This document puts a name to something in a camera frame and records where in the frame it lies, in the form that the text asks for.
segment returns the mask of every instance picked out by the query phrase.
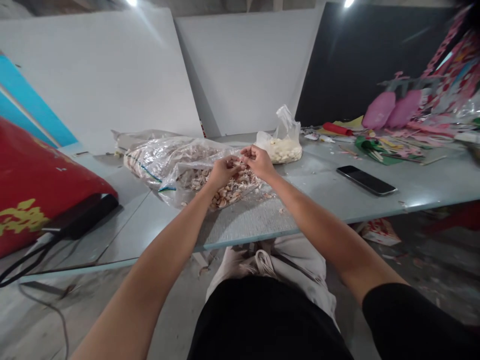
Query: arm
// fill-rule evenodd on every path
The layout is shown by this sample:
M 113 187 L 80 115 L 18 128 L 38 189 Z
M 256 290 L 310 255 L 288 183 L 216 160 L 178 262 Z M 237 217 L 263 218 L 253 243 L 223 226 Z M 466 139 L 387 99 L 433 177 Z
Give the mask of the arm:
M 165 299 L 192 254 L 212 198 L 240 170 L 233 167 L 238 160 L 215 162 L 206 185 L 146 248 L 72 360 L 147 358 Z
M 275 190 L 298 228 L 335 266 L 360 305 L 365 295 L 379 285 L 406 284 L 350 226 L 283 179 L 265 150 L 252 145 L 242 154 L 241 160 Z

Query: black shirt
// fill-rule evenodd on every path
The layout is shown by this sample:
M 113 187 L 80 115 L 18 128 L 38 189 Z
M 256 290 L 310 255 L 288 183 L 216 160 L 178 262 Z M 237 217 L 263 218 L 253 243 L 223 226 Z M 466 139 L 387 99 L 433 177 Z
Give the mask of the black shirt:
M 410 286 L 372 289 L 363 314 L 382 360 L 480 359 L 480 339 Z M 223 281 L 198 318 L 188 359 L 353 359 L 333 320 L 270 277 Z

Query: table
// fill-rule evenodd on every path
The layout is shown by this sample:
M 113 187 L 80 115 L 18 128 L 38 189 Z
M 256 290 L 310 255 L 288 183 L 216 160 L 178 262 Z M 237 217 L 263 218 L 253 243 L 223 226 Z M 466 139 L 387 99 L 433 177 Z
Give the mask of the table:
M 249 133 L 213 140 L 241 147 L 251 144 L 255 138 L 256 134 Z M 466 151 L 438 148 L 431 150 L 428 157 L 448 157 L 430 165 L 419 166 L 404 161 L 385 166 L 363 154 L 359 159 L 343 154 L 337 143 L 304 138 L 300 142 L 302 158 L 290 164 L 276 165 L 275 168 L 286 180 L 348 224 L 480 199 L 480 168 Z M 354 149 L 353 144 L 342 143 L 342 146 Z M 85 238 L 57 245 L 41 267 L 34 270 L 35 273 L 22 278 L 23 282 L 130 266 L 179 213 L 159 200 L 125 168 L 118 168 L 119 160 L 110 157 L 107 161 L 105 156 L 98 158 L 88 154 L 84 158 L 82 156 L 74 159 L 83 162 L 113 185 L 119 192 L 123 211 L 114 214 L 113 219 L 98 226 Z M 336 173 L 336 168 L 346 165 L 356 166 L 395 186 L 398 191 L 376 197 Z M 263 193 L 270 190 L 266 185 L 260 189 Z M 262 197 L 259 201 L 259 196 L 253 192 L 242 201 L 209 213 L 194 251 L 298 233 L 291 215 L 287 211 L 280 212 L 283 207 L 276 196 Z M 0 261 L 0 270 L 6 268 L 4 263 L 9 258 Z

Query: blue board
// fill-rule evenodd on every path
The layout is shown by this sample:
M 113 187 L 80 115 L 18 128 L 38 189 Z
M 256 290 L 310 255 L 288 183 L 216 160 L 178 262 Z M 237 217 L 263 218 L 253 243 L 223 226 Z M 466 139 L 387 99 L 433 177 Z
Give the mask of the blue board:
M 61 146 L 78 142 L 5 55 L 0 55 L 0 83 Z M 54 146 L 3 94 L 0 98 L 0 116 Z

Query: person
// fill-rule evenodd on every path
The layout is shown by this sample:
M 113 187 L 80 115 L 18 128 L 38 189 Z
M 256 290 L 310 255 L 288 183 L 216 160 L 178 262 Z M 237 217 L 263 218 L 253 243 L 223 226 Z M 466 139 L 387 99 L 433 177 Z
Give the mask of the person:
M 347 224 L 284 180 L 266 151 L 252 145 L 241 154 L 243 166 L 272 187 L 311 247 L 302 239 L 275 239 L 261 243 L 249 259 L 245 250 L 229 248 L 197 321 L 189 359 L 352 359 L 335 323 L 325 261 L 312 263 L 323 258 L 360 304 L 383 360 L 480 359 L 474 333 L 410 287 Z M 215 162 L 206 185 L 132 267 L 73 360 L 147 358 L 167 295 L 192 254 L 212 198 L 242 169 L 234 166 L 238 160 Z M 313 255 L 295 254 L 305 249 Z

